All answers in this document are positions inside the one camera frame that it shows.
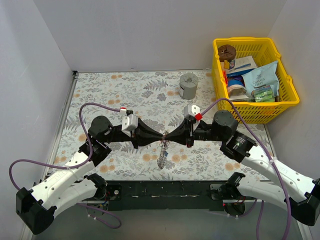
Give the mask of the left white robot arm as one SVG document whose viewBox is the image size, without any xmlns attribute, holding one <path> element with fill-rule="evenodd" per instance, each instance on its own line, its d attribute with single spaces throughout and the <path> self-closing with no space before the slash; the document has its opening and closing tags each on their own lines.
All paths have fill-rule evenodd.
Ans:
<svg viewBox="0 0 320 240">
<path fill-rule="evenodd" d="M 78 202 L 106 196 L 105 180 L 96 173 L 87 173 L 109 155 L 108 143 L 131 142 L 137 149 L 163 138 L 134 114 L 123 116 L 117 126 L 107 117 L 97 116 L 88 136 L 89 140 L 61 169 L 31 189 L 22 187 L 16 193 L 16 213 L 34 235 L 45 231 L 55 217 Z"/>
</svg>

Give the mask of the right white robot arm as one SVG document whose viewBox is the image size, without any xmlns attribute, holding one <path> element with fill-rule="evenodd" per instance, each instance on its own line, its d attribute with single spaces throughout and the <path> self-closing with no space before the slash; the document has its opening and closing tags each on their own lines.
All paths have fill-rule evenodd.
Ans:
<svg viewBox="0 0 320 240">
<path fill-rule="evenodd" d="M 221 142 L 220 151 L 229 159 L 249 167 L 266 182 L 250 180 L 236 172 L 221 185 L 215 194 L 223 199 L 252 197 L 269 202 L 288 211 L 300 223 L 314 226 L 320 215 L 320 181 L 304 176 L 275 158 L 268 158 L 256 141 L 237 130 L 238 122 L 232 114 L 219 110 L 212 124 L 187 117 L 165 139 L 188 148 L 195 141 Z"/>
</svg>

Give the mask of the floral table mat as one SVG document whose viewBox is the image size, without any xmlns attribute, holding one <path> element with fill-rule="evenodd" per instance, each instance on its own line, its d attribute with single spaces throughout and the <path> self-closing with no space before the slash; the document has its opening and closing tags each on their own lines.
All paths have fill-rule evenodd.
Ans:
<svg viewBox="0 0 320 240">
<path fill-rule="evenodd" d="M 179 95 L 180 71 L 81 73 L 69 104 L 67 117 L 53 163 L 63 166 L 85 142 L 84 131 L 97 116 L 113 125 L 121 123 L 120 107 L 132 110 L 159 133 L 173 131 L 183 121 L 189 104 Z M 264 177 L 220 152 L 220 143 L 196 141 L 191 148 L 170 142 L 167 162 L 157 165 L 160 142 L 134 149 L 129 142 L 110 145 L 111 153 L 94 172 L 105 180 L 119 181 L 214 181 L 226 180 L 234 172 L 258 181 Z"/>
</svg>

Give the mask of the grey tape roll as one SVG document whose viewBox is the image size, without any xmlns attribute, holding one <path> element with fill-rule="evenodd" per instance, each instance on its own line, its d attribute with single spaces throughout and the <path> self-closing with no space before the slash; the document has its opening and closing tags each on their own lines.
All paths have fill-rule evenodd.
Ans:
<svg viewBox="0 0 320 240">
<path fill-rule="evenodd" d="M 193 73 L 185 73 L 179 80 L 179 95 L 185 100 L 196 96 L 199 78 Z"/>
</svg>

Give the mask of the green packet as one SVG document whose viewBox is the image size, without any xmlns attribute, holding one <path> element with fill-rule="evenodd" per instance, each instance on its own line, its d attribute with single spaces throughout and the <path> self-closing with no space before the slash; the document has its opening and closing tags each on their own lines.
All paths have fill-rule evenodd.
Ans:
<svg viewBox="0 0 320 240">
<path fill-rule="evenodd" d="M 256 103 L 273 103 L 275 96 L 270 85 L 262 86 L 251 92 Z"/>
</svg>

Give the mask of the yellow plastic basket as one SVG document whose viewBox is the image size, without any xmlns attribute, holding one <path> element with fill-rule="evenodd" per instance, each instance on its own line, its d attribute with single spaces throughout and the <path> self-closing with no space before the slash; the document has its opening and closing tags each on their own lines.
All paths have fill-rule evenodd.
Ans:
<svg viewBox="0 0 320 240">
<path fill-rule="evenodd" d="M 216 38 L 212 46 L 216 97 L 232 101 L 247 123 L 267 124 L 300 102 L 271 38 Z"/>
</svg>

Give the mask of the white box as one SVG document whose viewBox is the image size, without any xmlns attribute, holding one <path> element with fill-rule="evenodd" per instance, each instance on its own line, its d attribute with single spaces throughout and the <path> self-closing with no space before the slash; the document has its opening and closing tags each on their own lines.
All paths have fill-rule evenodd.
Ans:
<svg viewBox="0 0 320 240">
<path fill-rule="evenodd" d="M 256 69 L 258 66 L 252 55 L 237 58 L 235 60 L 234 72 L 243 72 L 248 70 Z"/>
</svg>

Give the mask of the light blue snack bag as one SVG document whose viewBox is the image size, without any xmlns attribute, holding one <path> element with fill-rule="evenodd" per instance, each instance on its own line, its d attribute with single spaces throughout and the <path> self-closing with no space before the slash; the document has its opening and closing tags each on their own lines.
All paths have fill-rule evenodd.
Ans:
<svg viewBox="0 0 320 240">
<path fill-rule="evenodd" d="M 277 96 L 279 94 L 279 79 L 276 75 L 277 66 L 278 61 L 276 60 L 243 74 L 242 78 L 246 94 L 251 96 L 252 91 L 263 86 L 271 86 L 274 96 Z"/>
</svg>

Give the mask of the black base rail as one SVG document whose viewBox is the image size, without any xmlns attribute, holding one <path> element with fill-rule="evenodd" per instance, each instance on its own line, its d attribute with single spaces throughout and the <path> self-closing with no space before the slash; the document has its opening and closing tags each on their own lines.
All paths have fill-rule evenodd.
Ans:
<svg viewBox="0 0 320 240">
<path fill-rule="evenodd" d="M 242 215 L 246 197 L 228 193 L 224 181 L 108 181 L 95 196 L 86 199 L 107 211 L 209 210 Z"/>
</svg>

